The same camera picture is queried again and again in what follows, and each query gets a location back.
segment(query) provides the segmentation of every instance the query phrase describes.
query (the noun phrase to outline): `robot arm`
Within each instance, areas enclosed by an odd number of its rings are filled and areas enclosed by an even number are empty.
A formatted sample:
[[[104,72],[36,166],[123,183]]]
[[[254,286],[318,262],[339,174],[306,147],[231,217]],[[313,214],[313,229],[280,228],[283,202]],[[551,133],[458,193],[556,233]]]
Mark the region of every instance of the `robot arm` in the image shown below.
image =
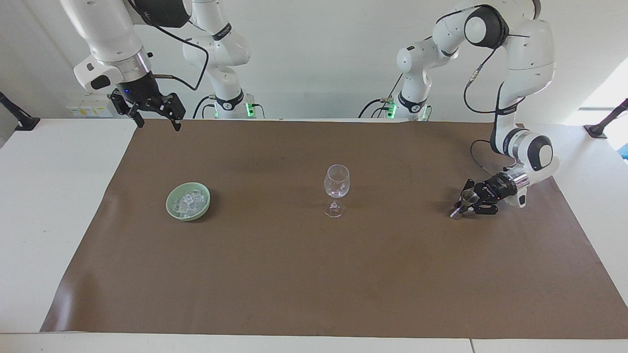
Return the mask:
[[[192,9],[196,25],[209,34],[193,37],[191,41],[209,52],[205,71],[214,88],[217,115],[231,119],[251,116],[246,91],[240,86],[236,72],[230,68],[249,62],[249,44],[227,21],[222,1],[193,0]],[[203,69],[205,57],[198,50],[184,45],[183,56],[188,63]]]
[[[162,95],[153,77],[149,55],[133,30],[124,0],[60,0],[72,24],[89,45],[91,55],[74,68],[89,92],[116,89],[110,95],[120,115],[144,125],[139,111],[167,117],[178,131],[185,108],[175,93]],[[163,26],[183,26],[190,15],[182,0],[136,0],[135,6]]]
[[[515,125],[518,104],[547,87],[554,75],[551,28],[537,19],[539,13],[538,1],[462,1],[436,22],[432,37],[399,51],[398,66],[406,80],[395,98],[396,116],[410,120],[416,119],[426,104],[431,88],[429,70],[457,58],[464,41],[494,50],[503,46],[507,51],[508,74],[499,90],[490,142],[496,153],[514,158],[516,164],[483,183],[469,180],[452,218],[468,210],[495,214],[497,202],[504,199],[524,207],[528,188],[558,168],[550,139]]]

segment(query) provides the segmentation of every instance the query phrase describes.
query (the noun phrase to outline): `green light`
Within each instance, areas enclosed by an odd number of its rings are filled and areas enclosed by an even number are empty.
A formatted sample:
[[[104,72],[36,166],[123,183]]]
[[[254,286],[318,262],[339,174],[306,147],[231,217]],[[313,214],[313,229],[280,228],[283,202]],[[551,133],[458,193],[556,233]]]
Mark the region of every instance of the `green light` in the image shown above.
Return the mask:
[[[255,115],[255,110],[253,106],[250,105],[249,103],[246,104],[246,110],[249,113],[249,117],[252,117],[253,115]]]
[[[394,114],[397,112],[397,104],[393,103],[392,107],[388,111],[388,119],[394,119]]]

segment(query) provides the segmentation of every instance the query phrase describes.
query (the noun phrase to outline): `white table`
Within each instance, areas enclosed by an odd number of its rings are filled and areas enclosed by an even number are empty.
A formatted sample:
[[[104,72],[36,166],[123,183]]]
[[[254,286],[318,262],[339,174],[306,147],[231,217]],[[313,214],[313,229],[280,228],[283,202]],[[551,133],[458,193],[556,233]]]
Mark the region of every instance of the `white table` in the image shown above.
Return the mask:
[[[608,143],[590,139],[582,128],[528,128],[553,140],[563,160],[556,181],[626,301],[628,166]],[[39,331],[134,130],[132,121],[122,119],[51,119],[32,132],[15,133],[0,149],[0,332],[13,333],[0,335],[0,352],[472,352],[466,339],[15,335]],[[628,340],[472,343],[476,353],[628,352]]]

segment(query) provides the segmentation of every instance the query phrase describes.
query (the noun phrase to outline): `wine glass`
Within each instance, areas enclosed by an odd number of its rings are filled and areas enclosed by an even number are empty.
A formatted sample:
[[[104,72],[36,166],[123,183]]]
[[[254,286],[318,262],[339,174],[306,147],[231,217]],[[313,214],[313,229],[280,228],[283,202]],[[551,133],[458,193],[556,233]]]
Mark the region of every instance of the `wine glass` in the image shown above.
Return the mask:
[[[332,199],[325,210],[329,217],[337,218],[342,215],[345,205],[338,200],[349,192],[351,187],[351,179],[349,178],[349,169],[346,166],[336,164],[329,167],[325,176],[325,191]]]

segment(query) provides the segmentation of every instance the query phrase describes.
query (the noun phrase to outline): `brown table mat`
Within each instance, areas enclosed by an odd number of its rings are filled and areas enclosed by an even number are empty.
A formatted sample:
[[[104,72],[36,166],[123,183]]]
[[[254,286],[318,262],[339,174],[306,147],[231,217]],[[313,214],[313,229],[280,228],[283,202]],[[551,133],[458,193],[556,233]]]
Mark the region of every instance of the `brown table mat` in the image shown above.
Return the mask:
[[[41,331],[628,339],[628,309],[556,183],[453,221],[488,124],[168,121],[137,130]],[[511,161],[477,146],[491,170]],[[327,167],[351,171],[324,214]],[[212,192],[171,218],[184,182]]]

